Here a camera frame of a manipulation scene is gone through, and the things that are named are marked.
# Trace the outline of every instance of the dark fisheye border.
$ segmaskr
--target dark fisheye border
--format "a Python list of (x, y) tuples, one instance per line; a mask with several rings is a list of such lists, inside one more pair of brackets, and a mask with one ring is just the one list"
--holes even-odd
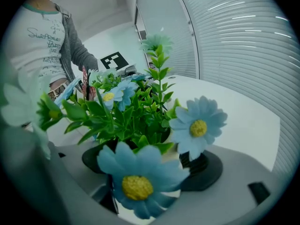
[[(2, 14), (1, 14), (1, 26), (0, 26), (0, 41), (8, 26), (10, 20), (14, 16), (17, 9), (23, 4), (25, 0), (0, 0)], [(299, 19), (299, 3), (300, 0), (274, 0), (281, 10), (285, 13), (290, 21), (290, 24), (298, 38), (300, 40), (300, 19)], [(279, 198), (275, 206), (270, 210), (269, 213), (262, 218), (258, 224), (269, 224), (273, 220), (279, 223), (284, 221), (285, 224), (293, 224), (298, 219), (299, 211), (297, 208), (297, 198), (299, 198), (299, 168), (291, 183), (288, 185), (286, 191)], [(0, 167), (0, 178), (1, 178), (1, 203), (2, 213), (1, 220), (3, 223), (9, 222), (10, 224), (16, 224), (17, 222), (30, 223), (30, 224), (49, 224), (40, 214), (32, 209), (25, 200), (23, 200), (13, 184), (9, 181), (2, 167)]]

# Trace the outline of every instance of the gray cardigan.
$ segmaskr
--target gray cardigan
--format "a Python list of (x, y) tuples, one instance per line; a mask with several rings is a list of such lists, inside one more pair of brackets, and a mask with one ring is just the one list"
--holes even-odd
[(88, 67), (88, 69), (98, 70), (98, 62), (97, 59), (88, 52), (79, 39), (71, 14), (61, 6), (57, 4), (55, 4), (55, 6), (63, 15), (62, 22), (65, 28), (65, 40), (60, 49), (60, 62), (67, 75), (67, 79), (73, 81), (75, 75), (71, 67), (71, 61), (78, 66), (80, 71), (83, 70), (83, 66)]

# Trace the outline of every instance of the black base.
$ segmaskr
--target black base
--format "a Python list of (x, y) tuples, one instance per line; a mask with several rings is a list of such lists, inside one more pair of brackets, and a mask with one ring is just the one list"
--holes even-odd
[(192, 162), (188, 156), (188, 152), (180, 155), (182, 166), (189, 167), (191, 173), (181, 184), (182, 191), (204, 191), (219, 179), (223, 172), (223, 164), (215, 154), (204, 151)]

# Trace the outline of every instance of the red butterfly decoration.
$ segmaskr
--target red butterfly decoration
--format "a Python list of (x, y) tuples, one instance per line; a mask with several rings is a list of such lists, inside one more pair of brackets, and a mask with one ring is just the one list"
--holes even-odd
[(85, 67), (82, 69), (83, 71), (83, 86), (82, 92), (86, 100), (93, 101), (96, 97), (96, 89), (94, 87), (89, 86), (89, 77), (90, 75), (86, 72)]

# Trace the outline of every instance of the ceiling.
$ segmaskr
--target ceiling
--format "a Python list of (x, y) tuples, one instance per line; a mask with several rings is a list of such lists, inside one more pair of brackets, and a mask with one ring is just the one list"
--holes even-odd
[(127, 23), (130, 14), (126, 0), (52, 0), (72, 14), (82, 41), (110, 27)]

